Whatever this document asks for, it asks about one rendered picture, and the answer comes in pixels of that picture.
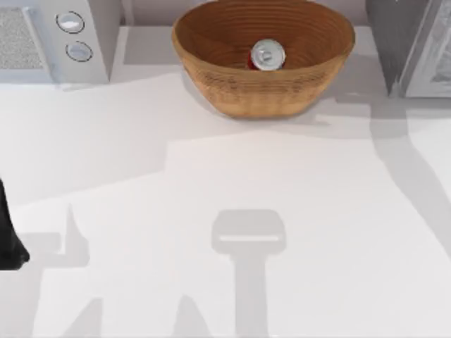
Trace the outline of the brown woven basket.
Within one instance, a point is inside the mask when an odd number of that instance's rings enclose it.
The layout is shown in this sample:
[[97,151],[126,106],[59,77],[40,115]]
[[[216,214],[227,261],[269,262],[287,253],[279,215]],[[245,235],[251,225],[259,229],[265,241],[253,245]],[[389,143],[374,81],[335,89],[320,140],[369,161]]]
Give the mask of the brown woven basket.
[[[329,87],[356,40],[343,14],[311,0],[211,0],[182,14],[171,38],[201,95],[234,118],[301,113]],[[263,39],[284,48],[280,69],[249,67]]]

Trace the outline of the red and white can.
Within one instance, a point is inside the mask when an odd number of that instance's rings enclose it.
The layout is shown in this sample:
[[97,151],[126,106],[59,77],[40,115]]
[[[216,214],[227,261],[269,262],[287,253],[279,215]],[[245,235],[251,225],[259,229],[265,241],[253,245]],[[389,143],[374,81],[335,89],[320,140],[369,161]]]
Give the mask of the red and white can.
[[280,70],[286,61],[283,46],[274,39],[261,39],[249,50],[247,65],[252,70]]

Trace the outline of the microwave knob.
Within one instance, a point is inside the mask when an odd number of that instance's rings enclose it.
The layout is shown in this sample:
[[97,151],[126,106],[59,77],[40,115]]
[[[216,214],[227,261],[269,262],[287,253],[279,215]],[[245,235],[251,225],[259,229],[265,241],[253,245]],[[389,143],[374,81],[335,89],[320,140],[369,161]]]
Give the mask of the microwave knob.
[[85,28],[83,17],[74,11],[57,14],[56,24],[60,30],[68,34],[78,34]]
[[78,63],[88,62],[93,57],[91,47],[80,41],[67,44],[65,47],[66,55],[73,61]]

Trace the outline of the pale microwave oven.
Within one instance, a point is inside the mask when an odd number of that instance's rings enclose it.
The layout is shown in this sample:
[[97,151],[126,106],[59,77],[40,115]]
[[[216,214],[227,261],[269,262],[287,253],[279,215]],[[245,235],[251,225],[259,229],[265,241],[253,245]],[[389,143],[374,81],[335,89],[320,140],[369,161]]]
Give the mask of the pale microwave oven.
[[[59,29],[56,15],[74,11],[78,34]],[[0,85],[100,85],[110,80],[123,17],[121,0],[0,0]],[[67,44],[80,41],[93,57],[78,63]]]

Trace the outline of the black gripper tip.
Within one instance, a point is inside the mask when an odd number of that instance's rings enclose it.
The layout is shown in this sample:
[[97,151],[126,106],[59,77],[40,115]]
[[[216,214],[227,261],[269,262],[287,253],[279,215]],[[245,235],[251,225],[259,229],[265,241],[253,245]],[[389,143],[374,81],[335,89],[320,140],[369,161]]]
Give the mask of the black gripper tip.
[[0,270],[20,270],[29,260],[30,254],[14,229],[0,179]]

